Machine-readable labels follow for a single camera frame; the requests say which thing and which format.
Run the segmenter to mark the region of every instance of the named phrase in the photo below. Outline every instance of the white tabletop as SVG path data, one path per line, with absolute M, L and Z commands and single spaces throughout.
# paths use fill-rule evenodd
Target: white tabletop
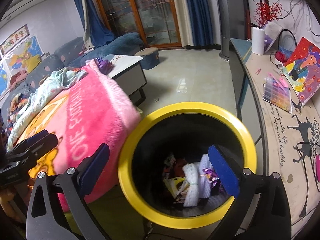
M 114 67 L 108 74 L 108 77 L 115 77 L 116 75 L 124 72 L 126 69 L 130 68 L 132 65 L 136 64 L 142 59 L 143 57 L 140 56 L 114 55 L 114 57 L 110 61 L 114 65 Z

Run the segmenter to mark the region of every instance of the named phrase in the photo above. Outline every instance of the metal screw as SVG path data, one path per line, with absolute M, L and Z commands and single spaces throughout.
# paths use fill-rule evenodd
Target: metal screw
M 69 168 L 68 170 L 67 170 L 67 173 L 68 174 L 74 174 L 76 172 L 76 169 L 75 168 Z
M 39 178 L 43 178 L 45 176 L 45 172 L 41 171 L 39 174 L 38 174 L 38 177 Z
M 272 173 L 272 176 L 273 176 L 275 179 L 279 179 L 279 178 L 280 178 L 280 174 L 277 173 L 277 172 Z
M 242 170 L 242 172 L 245 174 L 245 175 L 250 175 L 251 174 L 251 171 L 248 169 L 248 168 L 244 168 Z

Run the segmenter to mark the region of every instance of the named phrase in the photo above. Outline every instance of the gray sofa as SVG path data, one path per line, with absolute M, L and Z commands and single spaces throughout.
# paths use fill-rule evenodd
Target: gray sofa
M 11 100 L 18 94 L 30 95 L 39 87 L 39 82 L 53 71 L 58 71 L 65 66 L 82 67 L 86 60 L 96 57 L 105 57 L 109 54 L 134 55 L 140 51 L 143 41 L 138 33 L 127 33 L 116 38 L 111 43 L 99 47 L 86 55 L 79 56 L 79 53 L 85 49 L 82 37 L 78 37 L 60 48 L 56 49 L 54 54 L 46 57 L 32 72 L 30 72 L 24 82 L 15 90 L 9 93 L 9 96 L 0 102 L 1 115 L 4 121 L 4 127 L 7 126 L 7 114 L 10 108 Z

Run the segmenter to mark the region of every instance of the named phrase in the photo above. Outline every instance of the glass door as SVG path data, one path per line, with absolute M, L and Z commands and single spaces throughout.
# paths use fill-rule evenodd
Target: glass door
M 179 46 L 180 37 L 176 15 L 173 14 L 173 0 L 135 0 L 135 3 L 149 46 L 165 47 L 159 44 L 169 43 L 171 47 Z
M 132 6 L 129 0 L 97 0 L 106 25 L 116 35 L 138 32 Z

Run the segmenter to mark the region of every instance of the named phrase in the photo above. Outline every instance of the red flower decoration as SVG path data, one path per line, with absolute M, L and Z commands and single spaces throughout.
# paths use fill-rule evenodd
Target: red flower decoration
M 282 15 L 281 3 L 273 3 L 273 5 L 270 6 L 268 3 L 263 2 L 257 3 L 257 6 L 258 8 L 253 18 L 260 27 L 263 27 L 266 23 L 273 20 L 278 20 L 278 17 Z

